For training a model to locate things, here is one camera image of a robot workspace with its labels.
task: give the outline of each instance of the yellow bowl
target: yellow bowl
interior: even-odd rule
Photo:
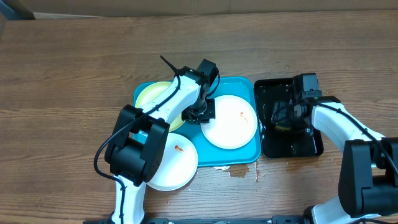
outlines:
[[[137,97],[135,102],[135,107],[139,108],[142,105],[145,105],[155,98],[157,98],[163,91],[165,91],[172,83],[170,82],[157,82],[153,83],[147,88],[145,88]],[[169,132],[176,130],[177,128],[181,127],[184,123],[181,119],[181,114],[170,124]]]

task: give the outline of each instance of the white plate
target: white plate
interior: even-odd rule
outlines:
[[[216,118],[201,124],[203,134],[213,145],[237,149],[249,143],[257,131],[257,115],[244,99],[225,95],[215,98]]]
[[[169,133],[163,159],[148,186],[156,190],[176,190],[187,184],[198,168],[198,153],[186,137]]]

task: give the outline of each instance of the sauce stain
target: sauce stain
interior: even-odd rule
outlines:
[[[228,172],[230,177],[244,178],[250,170],[247,164],[239,164],[230,166],[228,169],[225,169],[223,171]]]
[[[179,146],[175,146],[174,149],[177,150],[177,152],[179,152],[179,153],[182,153],[184,151]]]
[[[245,116],[243,116],[243,112],[241,112],[241,117],[248,123],[249,121],[246,119]]]

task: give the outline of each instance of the blue tray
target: blue tray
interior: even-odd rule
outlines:
[[[136,102],[140,92],[153,83],[154,82],[147,82],[139,85],[134,91],[134,102]],[[221,78],[220,84],[211,98],[216,98],[217,96],[221,95],[234,95],[243,98],[250,103],[250,105],[254,108],[254,111],[257,111],[253,85],[247,78]],[[185,136],[191,140],[198,151],[199,167],[247,164],[256,161],[261,153],[261,143],[258,129],[254,135],[254,138],[245,146],[242,146],[238,149],[222,149],[214,146],[203,135],[200,125],[184,123],[177,130],[173,131],[173,133],[181,134],[182,136]],[[140,142],[145,141],[145,137],[140,134],[135,134],[133,138]]]

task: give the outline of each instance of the black tray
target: black tray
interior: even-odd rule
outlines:
[[[258,80],[254,84],[261,149],[267,158],[320,156],[323,143],[319,130],[308,127],[300,132],[278,131],[271,123],[274,103],[289,101],[292,78]]]

